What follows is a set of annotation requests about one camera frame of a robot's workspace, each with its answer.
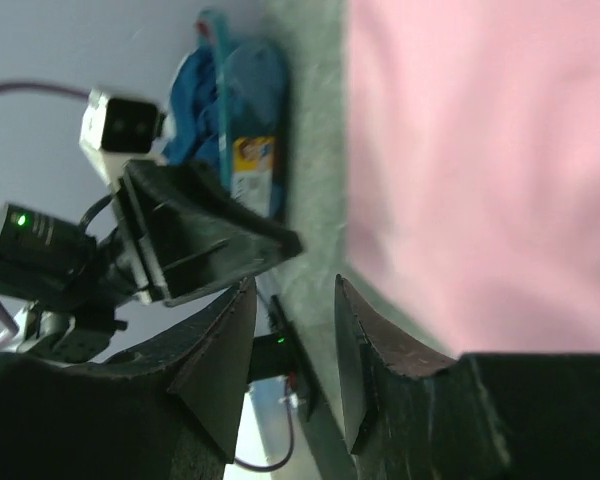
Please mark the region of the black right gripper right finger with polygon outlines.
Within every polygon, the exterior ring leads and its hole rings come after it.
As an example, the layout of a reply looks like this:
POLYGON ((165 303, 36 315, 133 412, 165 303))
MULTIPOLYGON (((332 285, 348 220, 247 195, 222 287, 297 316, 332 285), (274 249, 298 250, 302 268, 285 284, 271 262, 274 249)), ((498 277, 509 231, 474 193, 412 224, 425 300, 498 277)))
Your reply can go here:
POLYGON ((600 354, 447 357, 335 281, 344 435, 362 479, 600 479, 600 354))

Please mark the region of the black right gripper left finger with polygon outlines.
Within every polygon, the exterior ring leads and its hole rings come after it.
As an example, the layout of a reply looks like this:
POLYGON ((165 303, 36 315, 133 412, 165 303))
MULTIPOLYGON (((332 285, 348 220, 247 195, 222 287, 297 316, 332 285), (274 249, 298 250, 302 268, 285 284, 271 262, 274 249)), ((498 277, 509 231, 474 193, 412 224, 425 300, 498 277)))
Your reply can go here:
POLYGON ((101 364, 0 353, 0 479, 219 479, 235 456, 253 279, 101 364))

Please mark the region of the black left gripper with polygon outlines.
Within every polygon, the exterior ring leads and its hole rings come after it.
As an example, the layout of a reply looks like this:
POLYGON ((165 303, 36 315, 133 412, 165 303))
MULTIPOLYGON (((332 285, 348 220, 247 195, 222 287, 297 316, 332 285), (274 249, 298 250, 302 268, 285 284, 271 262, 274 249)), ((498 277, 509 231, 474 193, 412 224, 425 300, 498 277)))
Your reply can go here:
POLYGON ((122 189, 83 214, 83 232, 107 206, 116 226, 82 271, 84 305, 178 306, 303 251, 295 231, 232 199, 201 165, 129 161, 122 189))

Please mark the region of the pink t shirt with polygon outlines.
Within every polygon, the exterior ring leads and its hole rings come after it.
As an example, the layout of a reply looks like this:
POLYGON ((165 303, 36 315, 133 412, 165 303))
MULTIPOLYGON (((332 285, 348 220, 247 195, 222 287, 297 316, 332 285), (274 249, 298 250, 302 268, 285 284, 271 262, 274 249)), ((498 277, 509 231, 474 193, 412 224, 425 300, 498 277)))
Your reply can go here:
POLYGON ((600 352, 600 1, 352 1, 347 253, 445 351, 600 352))

